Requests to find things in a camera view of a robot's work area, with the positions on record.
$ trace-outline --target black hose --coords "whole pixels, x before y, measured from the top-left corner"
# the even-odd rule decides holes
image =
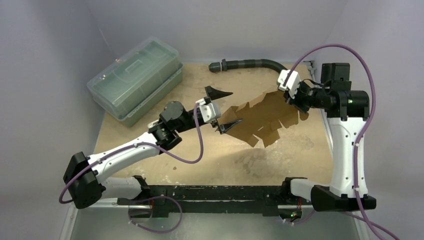
[[[220,71],[228,71],[232,69],[250,69],[250,68],[267,68],[280,73],[287,68],[280,63],[268,59],[249,59],[240,61],[226,61],[225,58],[222,62],[212,62],[209,64],[209,71],[217,73]]]

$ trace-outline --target gray floor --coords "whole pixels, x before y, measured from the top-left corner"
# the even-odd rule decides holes
[[[167,234],[147,232],[128,224],[128,209],[86,208],[78,212],[72,240],[357,240],[354,220],[336,212],[316,213],[307,222],[291,227],[278,217],[261,214],[184,214],[179,228]],[[178,214],[150,219],[144,226],[171,228]]]

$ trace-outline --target robotic arm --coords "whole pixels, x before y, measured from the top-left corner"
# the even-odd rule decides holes
[[[134,199],[142,192],[144,180],[140,176],[111,177],[114,173],[140,160],[171,150],[182,141],[178,133],[211,124],[224,134],[241,121],[218,124],[217,119],[221,112],[218,105],[212,101],[229,96],[232,92],[219,91],[211,86],[205,87],[205,90],[206,97],[198,100],[192,110],[187,111],[178,101],[168,103],[159,119],[149,123],[148,131],[136,139],[105,152],[89,156],[82,152],[73,155],[63,176],[67,187],[60,195],[61,203],[74,202],[77,209],[83,209],[100,199]],[[203,147],[197,160],[179,160],[196,163],[202,154]],[[62,200],[66,190],[72,200]]]
[[[364,175],[364,138],[358,147],[357,166],[353,151],[357,134],[370,116],[369,97],[365,91],[351,90],[348,63],[326,63],[322,66],[321,83],[311,81],[311,87],[293,71],[282,70],[278,89],[284,91],[287,103],[306,113],[310,108],[324,109],[333,139],[333,174],[329,185],[306,178],[288,177],[283,182],[286,194],[311,201],[317,212],[355,211],[359,209],[355,191],[359,192],[365,210],[376,208],[376,199],[368,195]],[[359,189],[354,189],[354,174],[358,171]]]

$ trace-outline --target cardboard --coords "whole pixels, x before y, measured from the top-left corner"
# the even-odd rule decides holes
[[[278,129],[296,125],[299,118],[304,121],[308,116],[307,113],[299,113],[294,106],[287,104],[284,93],[274,88],[240,106],[231,106],[218,121],[220,124],[226,124],[243,119],[226,134],[252,147],[261,139],[266,148],[280,139]]]

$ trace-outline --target cardboard flap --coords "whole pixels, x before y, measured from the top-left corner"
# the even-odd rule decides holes
[[[226,124],[243,119],[226,134],[240,139],[252,147],[261,139],[264,147],[267,147],[280,138],[278,129],[296,125],[299,123],[299,119],[304,121],[308,116],[307,113],[299,114],[294,106],[286,103],[284,93],[273,88],[252,101],[245,102],[240,106],[231,106],[218,121],[220,124]]]

